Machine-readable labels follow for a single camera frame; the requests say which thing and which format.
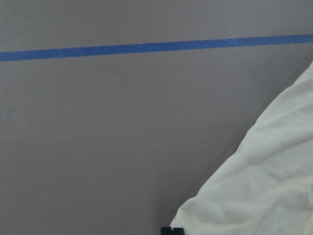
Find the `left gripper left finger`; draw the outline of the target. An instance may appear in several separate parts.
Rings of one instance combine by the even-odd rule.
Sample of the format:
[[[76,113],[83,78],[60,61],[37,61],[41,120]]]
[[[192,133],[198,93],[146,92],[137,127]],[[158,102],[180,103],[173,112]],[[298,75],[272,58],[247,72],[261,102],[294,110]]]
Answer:
[[[171,227],[162,227],[160,229],[161,235],[173,235],[173,229]]]

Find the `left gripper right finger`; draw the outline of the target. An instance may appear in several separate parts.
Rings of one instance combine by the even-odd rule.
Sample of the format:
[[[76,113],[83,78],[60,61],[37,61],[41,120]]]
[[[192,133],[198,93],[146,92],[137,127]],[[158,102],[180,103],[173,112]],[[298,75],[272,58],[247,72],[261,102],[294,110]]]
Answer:
[[[184,235],[184,228],[173,228],[173,235]]]

